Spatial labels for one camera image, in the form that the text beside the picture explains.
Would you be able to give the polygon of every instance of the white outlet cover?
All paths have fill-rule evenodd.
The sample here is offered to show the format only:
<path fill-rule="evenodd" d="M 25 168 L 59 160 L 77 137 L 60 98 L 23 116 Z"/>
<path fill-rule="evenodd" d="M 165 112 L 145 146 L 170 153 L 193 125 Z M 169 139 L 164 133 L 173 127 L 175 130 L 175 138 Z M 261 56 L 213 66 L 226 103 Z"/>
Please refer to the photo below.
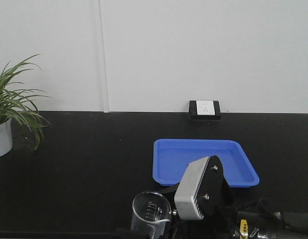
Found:
<path fill-rule="evenodd" d="M 213 101 L 196 101 L 198 116 L 214 116 L 214 102 Z"/>

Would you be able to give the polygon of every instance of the screw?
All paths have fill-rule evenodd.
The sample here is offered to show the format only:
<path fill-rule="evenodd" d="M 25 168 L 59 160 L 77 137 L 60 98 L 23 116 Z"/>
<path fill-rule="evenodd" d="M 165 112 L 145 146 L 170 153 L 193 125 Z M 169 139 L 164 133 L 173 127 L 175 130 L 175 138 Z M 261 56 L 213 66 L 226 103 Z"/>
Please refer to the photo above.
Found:
<path fill-rule="evenodd" d="M 206 193 L 204 196 L 203 196 L 203 199 L 205 199 L 205 200 L 209 200 L 209 195 Z"/>
<path fill-rule="evenodd" d="M 214 165 L 211 169 L 217 171 L 217 165 Z"/>

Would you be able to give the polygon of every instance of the white flower pot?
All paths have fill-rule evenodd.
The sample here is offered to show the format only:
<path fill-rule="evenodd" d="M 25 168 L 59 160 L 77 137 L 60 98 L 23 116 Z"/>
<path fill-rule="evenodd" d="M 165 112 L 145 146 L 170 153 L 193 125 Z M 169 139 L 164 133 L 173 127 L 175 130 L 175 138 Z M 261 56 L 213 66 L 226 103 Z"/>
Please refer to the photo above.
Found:
<path fill-rule="evenodd" d="M 11 119 L 0 124 L 0 157 L 12 149 Z"/>

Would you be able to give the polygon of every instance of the electrical outlet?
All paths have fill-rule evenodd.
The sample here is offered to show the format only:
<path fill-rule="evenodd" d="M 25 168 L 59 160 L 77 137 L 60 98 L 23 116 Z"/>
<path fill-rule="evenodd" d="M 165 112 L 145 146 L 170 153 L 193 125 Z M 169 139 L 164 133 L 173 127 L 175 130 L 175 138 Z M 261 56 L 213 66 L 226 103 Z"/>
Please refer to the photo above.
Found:
<path fill-rule="evenodd" d="M 214 116 L 215 108 L 213 101 L 196 101 L 198 116 Z"/>
<path fill-rule="evenodd" d="M 220 120 L 218 101 L 189 101 L 189 117 L 193 121 Z"/>

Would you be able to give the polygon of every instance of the potted plant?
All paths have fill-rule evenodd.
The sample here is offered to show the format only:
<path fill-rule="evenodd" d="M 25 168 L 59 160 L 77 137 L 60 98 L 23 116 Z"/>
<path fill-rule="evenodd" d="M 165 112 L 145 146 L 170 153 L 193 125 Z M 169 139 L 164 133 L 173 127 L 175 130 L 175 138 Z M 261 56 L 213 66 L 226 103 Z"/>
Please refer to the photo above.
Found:
<path fill-rule="evenodd" d="M 35 97 L 42 97 L 37 94 L 42 92 L 38 89 L 18 89 L 9 90 L 12 84 L 23 84 L 22 82 L 13 82 L 12 79 L 28 70 L 30 65 L 34 63 L 28 62 L 29 59 L 37 55 L 30 56 L 12 68 L 7 69 L 8 64 L 4 67 L 0 74 L 0 156 L 8 153 L 12 149 L 11 137 L 11 120 L 14 120 L 18 125 L 26 126 L 35 137 L 35 147 L 38 149 L 43 138 L 42 128 L 46 125 L 47 120 L 40 116 L 38 108 L 33 99 Z"/>

